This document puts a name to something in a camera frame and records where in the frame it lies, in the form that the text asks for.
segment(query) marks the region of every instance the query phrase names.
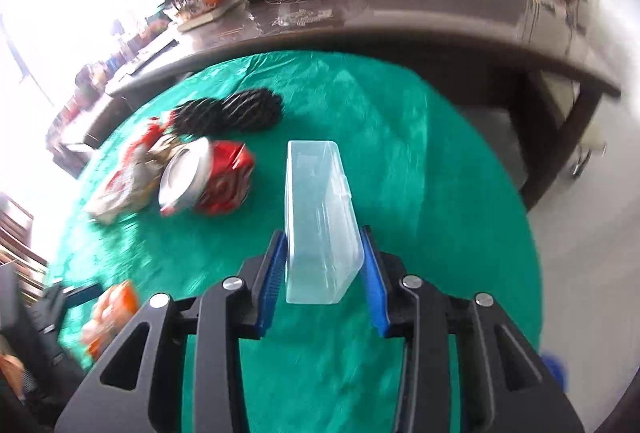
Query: can lid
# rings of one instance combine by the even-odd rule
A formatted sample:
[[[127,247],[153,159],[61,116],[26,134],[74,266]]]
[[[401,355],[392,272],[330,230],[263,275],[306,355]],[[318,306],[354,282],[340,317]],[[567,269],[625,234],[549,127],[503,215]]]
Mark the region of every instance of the can lid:
[[[167,164],[160,180],[160,213],[169,216],[193,207],[207,186],[211,150],[206,137],[183,146]]]

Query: dark wooden coffee table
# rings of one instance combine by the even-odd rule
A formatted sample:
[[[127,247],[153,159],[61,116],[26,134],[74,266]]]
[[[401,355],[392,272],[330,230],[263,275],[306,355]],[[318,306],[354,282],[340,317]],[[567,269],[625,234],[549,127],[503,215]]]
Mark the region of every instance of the dark wooden coffee table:
[[[400,64],[456,106],[506,109],[520,142],[530,209],[570,159],[603,95],[620,90],[587,66],[590,46],[551,0],[267,0],[244,3],[185,34],[107,93],[131,109],[185,75],[272,50],[325,50]],[[579,84],[567,117],[540,86],[541,71]],[[390,84],[390,88],[401,85]]]

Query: snack bag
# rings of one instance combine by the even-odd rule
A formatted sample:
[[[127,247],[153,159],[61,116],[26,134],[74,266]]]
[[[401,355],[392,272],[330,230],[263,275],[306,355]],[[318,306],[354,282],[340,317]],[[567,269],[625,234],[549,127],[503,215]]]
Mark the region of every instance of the snack bag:
[[[91,320],[82,327],[80,337],[80,342],[87,346],[87,352],[94,361],[139,308],[138,296],[129,280],[103,292],[92,309]]]

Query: silver screw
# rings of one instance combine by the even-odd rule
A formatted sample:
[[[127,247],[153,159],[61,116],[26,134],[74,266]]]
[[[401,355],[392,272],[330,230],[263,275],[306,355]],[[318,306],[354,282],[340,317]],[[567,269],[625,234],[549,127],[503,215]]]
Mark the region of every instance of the silver screw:
[[[239,277],[231,276],[230,278],[226,278],[222,282],[222,286],[226,290],[238,290],[239,288],[242,287],[243,283],[244,281],[242,281]]]
[[[481,307],[490,307],[494,304],[494,297],[486,292],[478,292],[476,294],[476,303]]]
[[[410,274],[402,278],[402,284],[407,288],[420,288],[422,286],[422,280],[418,276]]]
[[[149,304],[153,308],[162,308],[169,302],[169,296],[160,292],[159,294],[154,294],[149,299]]]

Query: white floor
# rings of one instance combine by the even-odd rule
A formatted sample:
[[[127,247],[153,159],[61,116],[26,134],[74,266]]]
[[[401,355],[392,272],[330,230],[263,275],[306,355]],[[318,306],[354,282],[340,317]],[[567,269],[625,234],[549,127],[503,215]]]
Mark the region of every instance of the white floor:
[[[640,364],[640,0],[600,0],[594,47],[620,76],[623,100],[596,119],[607,141],[582,178],[560,178],[531,211],[543,265],[542,348],[568,368],[587,432]]]

